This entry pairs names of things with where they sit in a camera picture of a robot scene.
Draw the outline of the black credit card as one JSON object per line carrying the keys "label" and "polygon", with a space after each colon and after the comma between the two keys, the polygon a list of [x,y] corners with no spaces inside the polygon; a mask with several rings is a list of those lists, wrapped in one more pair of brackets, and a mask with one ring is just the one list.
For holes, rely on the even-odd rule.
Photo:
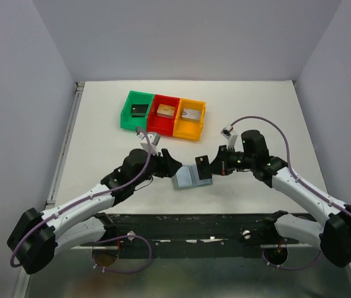
{"label": "black credit card", "polygon": [[211,179],[210,163],[207,155],[198,156],[195,158],[199,180]]}

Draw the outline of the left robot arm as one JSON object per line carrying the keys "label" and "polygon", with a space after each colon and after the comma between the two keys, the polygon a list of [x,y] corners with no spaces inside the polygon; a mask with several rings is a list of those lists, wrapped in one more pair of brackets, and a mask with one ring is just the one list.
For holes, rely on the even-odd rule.
{"label": "left robot arm", "polygon": [[7,239],[10,265],[34,274],[51,262],[61,246],[101,241],[105,227],[97,213],[128,199],[142,182],[171,178],[181,167],[167,149],[158,155],[133,149],[121,166],[85,194],[52,209],[24,211]]}

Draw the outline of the sage green card holder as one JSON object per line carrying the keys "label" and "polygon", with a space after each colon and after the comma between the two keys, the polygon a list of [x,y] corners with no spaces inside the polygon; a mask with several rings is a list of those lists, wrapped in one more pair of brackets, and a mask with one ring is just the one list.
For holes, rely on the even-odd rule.
{"label": "sage green card holder", "polygon": [[213,180],[201,180],[196,165],[184,165],[172,177],[172,183],[175,190],[181,190],[210,186],[213,184]]}

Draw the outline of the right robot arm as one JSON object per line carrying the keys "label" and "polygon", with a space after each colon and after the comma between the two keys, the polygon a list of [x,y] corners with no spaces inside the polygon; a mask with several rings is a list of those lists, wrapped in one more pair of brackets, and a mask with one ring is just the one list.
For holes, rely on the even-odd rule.
{"label": "right robot arm", "polygon": [[308,244],[337,267],[351,262],[351,204],[330,195],[292,173],[288,163],[269,153],[264,136],[258,130],[241,135],[242,151],[234,149],[237,136],[225,131],[229,143],[219,147],[213,161],[196,158],[200,179],[228,176],[234,171],[250,171],[256,180],[288,196],[313,220],[278,211],[263,222],[259,238],[276,241],[291,238]]}

